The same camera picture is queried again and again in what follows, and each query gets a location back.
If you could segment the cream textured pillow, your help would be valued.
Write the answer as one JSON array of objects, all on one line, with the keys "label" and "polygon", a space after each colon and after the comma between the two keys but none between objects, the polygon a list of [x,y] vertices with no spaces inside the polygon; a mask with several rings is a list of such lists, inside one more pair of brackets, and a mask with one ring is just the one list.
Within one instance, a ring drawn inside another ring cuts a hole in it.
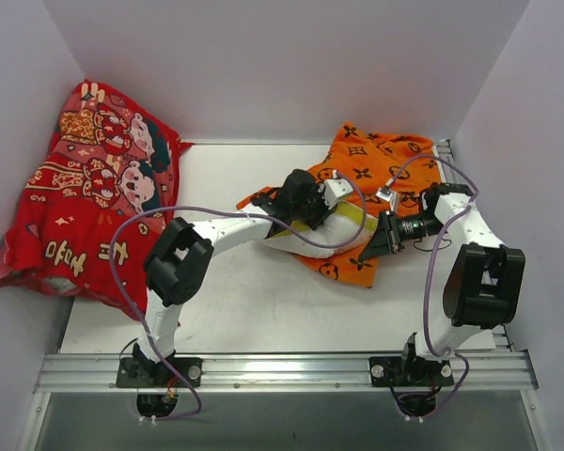
[{"label": "cream textured pillow", "polygon": [[361,207],[341,201],[323,225],[315,230],[307,225],[293,221],[291,227],[299,234],[315,243],[331,247],[321,248],[300,240],[284,229],[260,243],[300,257],[325,259],[356,249],[369,242],[378,225],[378,220],[369,213],[364,214]]}]

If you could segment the orange black patterned pillowcase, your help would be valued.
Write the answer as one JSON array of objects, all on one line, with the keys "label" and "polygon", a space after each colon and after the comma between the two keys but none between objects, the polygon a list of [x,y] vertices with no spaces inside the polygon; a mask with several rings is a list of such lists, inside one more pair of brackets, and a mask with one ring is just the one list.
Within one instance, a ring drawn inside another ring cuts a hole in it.
[{"label": "orange black patterned pillowcase", "polygon": [[315,248],[314,257],[293,254],[294,258],[314,272],[357,287],[371,288],[374,284],[380,259],[361,260],[372,237],[378,218],[389,210],[389,203],[376,195],[389,180],[397,180],[392,189],[398,195],[397,214],[406,216],[418,212],[418,196],[433,183],[445,180],[443,170],[434,160],[434,143],[427,137],[415,134],[370,133],[365,134],[351,122],[343,124],[337,132],[324,159],[307,169],[319,181],[325,181],[338,171],[351,179],[364,199],[357,194],[343,200],[331,215],[333,226],[346,228],[341,238],[332,238],[333,243],[345,241],[352,236],[361,223],[362,203],[367,204],[365,230],[348,249],[324,250]]}]

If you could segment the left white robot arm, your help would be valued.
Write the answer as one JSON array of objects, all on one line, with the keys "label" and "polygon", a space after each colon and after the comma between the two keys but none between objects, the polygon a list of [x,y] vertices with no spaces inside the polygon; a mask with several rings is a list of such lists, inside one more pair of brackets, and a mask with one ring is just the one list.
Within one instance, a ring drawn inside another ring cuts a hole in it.
[{"label": "left white robot arm", "polygon": [[138,376],[150,386],[163,385],[170,378],[181,308],[198,293],[213,257],[271,238],[294,221],[314,230],[351,191],[343,179],[318,181],[295,169],[282,186],[254,195],[231,216],[195,223],[172,220],[143,265],[148,330],[133,347]]}]

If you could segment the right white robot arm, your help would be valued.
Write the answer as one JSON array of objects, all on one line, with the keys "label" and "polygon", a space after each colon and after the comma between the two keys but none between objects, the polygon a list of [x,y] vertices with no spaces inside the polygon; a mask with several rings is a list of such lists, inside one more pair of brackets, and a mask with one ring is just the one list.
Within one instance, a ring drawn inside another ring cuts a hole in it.
[{"label": "right white robot arm", "polygon": [[525,254],[499,240],[484,221],[471,189],[434,183],[421,195],[418,212],[399,217],[384,212],[359,255],[361,262],[396,254],[407,241],[449,236],[460,245],[442,293],[442,311],[412,334],[398,361],[397,374],[419,384],[428,376],[448,377],[449,356],[471,337],[511,322],[517,310]]}]

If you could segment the red cartoon patterned pillow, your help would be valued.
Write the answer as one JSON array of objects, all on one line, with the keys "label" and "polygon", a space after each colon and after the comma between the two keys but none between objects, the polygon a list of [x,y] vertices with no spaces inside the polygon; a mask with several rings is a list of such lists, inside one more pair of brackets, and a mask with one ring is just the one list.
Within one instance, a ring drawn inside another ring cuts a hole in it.
[{"label": "red cartoon patterned pillow", "polygon": [[143,263],[172,219],[188,147],[133,99],[84,80],[22,190],[0,248],[0,287],[144,310]]}]

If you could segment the aluminium side rail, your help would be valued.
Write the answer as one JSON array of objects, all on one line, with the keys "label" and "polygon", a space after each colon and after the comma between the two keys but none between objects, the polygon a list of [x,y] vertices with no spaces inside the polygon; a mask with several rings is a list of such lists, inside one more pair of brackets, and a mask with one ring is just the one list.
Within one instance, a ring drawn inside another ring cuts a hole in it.
[{"label": "aluminium side rail", "polygon": [[456,183],[458,177],[454,169],[450,166],[453,161],[453,151],[450,139],[442,139],[435,143],[435,155],[442,160],[439,163],[439,170],[442,173],[441,179],[443,182]]}]

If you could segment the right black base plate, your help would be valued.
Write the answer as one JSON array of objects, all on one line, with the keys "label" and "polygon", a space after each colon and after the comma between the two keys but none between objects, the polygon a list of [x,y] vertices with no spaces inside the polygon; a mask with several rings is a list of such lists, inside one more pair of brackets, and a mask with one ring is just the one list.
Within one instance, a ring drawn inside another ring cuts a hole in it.
[{"label": "right black base plate", "polygon": [[404,361],[401,357],[370,357],[370,383],[374,387],[448,387],[454,384],[449,361],[433,361],[416,357]]}]

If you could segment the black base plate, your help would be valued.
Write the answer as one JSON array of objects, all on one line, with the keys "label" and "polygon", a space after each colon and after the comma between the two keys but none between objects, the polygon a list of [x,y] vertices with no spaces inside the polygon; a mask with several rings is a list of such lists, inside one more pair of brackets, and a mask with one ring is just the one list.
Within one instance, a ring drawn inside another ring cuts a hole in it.
[{"label": "black base plate", "polygon": [[449,361],[433,361],[416,357],[404,361],[401,357],[370,357],[370,383],[374,387],[448,387],[454,384]]},{"label": "black base plate", "polygon": [[141,362],[134,357],[119,361],[115,386],[117,388],[172,388],[181,387],[183,376],[193,387],[200,385],[202,360],[194,357],[170,356],[167,362],[178,372],[178,376],[163,362],[147,360]]}]

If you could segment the aluminium front rail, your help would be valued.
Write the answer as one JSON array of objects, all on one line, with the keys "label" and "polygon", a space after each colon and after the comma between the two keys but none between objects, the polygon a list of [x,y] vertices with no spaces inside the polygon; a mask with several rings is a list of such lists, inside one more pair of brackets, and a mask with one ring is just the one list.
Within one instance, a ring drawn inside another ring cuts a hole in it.
[{"label": "aluminium front rail", "polygon": [[[201,394],[244,390],[261,393],[365,392],[370,383],[368,360],[363,353],[309,354],[203,354]],[[169,388],[117,388],[119,361],[115,354],[56,354],[45,357],[35,389],[39,393],[162,393]],[[525,352],[506,350],[474,352],[449,361],[454,384],[464,390],[535,390],[537,378]],[[404,387],[396,391],[426,391],[438,387]]]}]

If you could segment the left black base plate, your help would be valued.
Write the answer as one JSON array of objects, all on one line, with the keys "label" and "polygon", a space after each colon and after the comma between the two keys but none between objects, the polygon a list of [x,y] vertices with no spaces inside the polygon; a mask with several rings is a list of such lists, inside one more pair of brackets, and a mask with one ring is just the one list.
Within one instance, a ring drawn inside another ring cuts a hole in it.
[{"label": "left black base plate", "polygon": [[115,386],[117,388],[172,388],[181,387],[183,376],[193,387],[200,385],[202,360],[194,357],[170,356],[167,362],[178,372],[178,376],[163,362],[147,360],[141,362],[134,357],[119,361]]}]

